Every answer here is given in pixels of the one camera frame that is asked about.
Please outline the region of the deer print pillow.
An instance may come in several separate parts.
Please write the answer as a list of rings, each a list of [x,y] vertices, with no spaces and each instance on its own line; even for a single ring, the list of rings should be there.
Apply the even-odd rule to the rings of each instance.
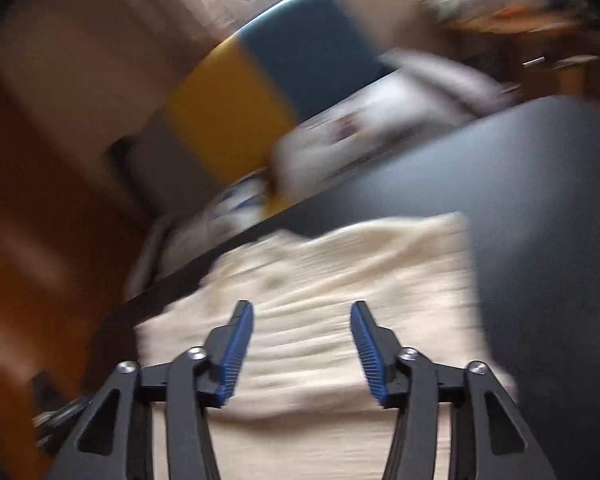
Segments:
[[[412,136],[448,132],[471,119],[448,96],[397,70],[276,142],[272,163],[278,192],[290,202],[304,200],[366,162],[400,150]]]

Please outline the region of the cream knitted sweater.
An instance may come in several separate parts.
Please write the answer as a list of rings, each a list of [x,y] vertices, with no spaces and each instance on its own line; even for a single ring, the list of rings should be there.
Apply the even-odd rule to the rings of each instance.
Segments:
[[[140,362],[169,362],[240,300],[254,325],[234,396],[208,423],[224,479],[378,479],[396,415],[370,395],[350,309],[434,362],[489,361],[460,214],[367,221],[304,238],[279,231],[215,261],[192,296],[136,329]]]

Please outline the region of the grey yellow blue sofa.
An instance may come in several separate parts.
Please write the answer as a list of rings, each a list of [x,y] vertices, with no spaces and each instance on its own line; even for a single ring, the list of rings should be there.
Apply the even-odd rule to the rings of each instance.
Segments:
[[[160,252],[175,223],[199,214],[247,174],[268,170],[266,218],[300,202],[278,192],[276,142],[397,70],[457,102],[471,114],[470,122],[513,103],[502,84],[448,58],[403,49],[376,52],[340,0],[283,0],[215,47],[140,132],[108,148],[111,166],[155,220],[125,297],[160,280]],[[453,130],[412,136],[400,150],[370,162]]]

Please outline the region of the wooden desk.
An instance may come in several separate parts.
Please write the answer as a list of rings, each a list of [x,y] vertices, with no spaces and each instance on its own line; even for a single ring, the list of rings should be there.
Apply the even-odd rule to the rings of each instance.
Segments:
[[[600,101],[600,31],[573,11],[425,0],[457,61],[510,84],[521,99]]]

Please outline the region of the geometric pattern pillow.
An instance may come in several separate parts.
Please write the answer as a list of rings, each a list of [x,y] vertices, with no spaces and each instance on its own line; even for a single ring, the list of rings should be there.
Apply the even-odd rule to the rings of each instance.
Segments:
[[[266,218],[271,178],[258,170],[232,183],[199,214],[178,220],[164,241],[158,260],[158,277],[180,270],[233,236]]]

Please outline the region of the wooden wardrobe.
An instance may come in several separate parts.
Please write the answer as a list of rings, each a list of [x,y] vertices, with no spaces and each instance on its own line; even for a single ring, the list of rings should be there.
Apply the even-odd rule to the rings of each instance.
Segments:
[[[80,393],[144,227],[50,146],[0,78],[0,477],[39,479],[33,378]]]

